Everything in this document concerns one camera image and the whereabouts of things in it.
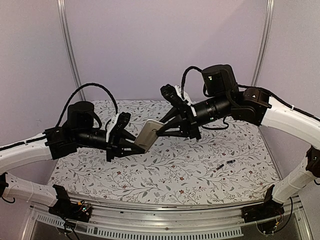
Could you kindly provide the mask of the white grey remote control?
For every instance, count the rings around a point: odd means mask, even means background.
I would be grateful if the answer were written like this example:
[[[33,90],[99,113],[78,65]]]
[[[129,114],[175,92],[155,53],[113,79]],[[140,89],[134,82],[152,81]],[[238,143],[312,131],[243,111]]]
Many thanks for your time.
[[[134,144],[144,149],[145,153],[148,152],[158,139],[157,131],[164,125],[160,121],[148,119],[135,139]]]

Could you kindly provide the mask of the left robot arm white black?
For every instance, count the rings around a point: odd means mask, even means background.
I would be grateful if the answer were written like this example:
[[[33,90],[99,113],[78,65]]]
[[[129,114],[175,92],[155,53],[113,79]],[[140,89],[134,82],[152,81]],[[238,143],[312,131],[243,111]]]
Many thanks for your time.
[[[62,126],[46,129],[31,139],[2,146],[0,195],[55,207],[63,217],[70,217],[75,210],[64,187],[37,184],[8,172],[27,164],[66,157],[79,148],[103,150],[107,162],[145,152],[134,144],[135,136],[125,129],[131,118],[130,113],[115,114],[107,129],[103,130],[94,108],[89,101],[76,102],[68,106],[67,120]]]

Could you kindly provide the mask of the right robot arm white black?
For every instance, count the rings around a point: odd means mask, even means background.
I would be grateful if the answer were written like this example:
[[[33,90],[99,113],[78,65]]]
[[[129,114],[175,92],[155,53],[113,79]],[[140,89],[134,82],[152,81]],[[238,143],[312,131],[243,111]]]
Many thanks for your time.
[[[161,119],[159,137],[200,139],[200,127],[231,117],[256,126],[274,128],[310,144],[302,162],[280,182],[268,188],[258,213],[269,218],[290,196],[320,176],[320,120],[286,103],[262,87],[240,85],[228,64],[201,70],[206,100],[192,103],[184,85],[167,84],[160,91],[171,104]]]

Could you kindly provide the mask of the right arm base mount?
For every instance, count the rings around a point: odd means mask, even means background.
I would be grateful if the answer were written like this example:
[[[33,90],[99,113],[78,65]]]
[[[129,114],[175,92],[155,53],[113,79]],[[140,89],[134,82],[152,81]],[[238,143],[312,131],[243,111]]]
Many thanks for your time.
[[[241,218],[244,219],[245,223],[260,221],[285,213],[284,204],[275,202],[273,199],[272,192],[274,187],[275,185],[272,185],[267,189],[262,203],[241,208]]]

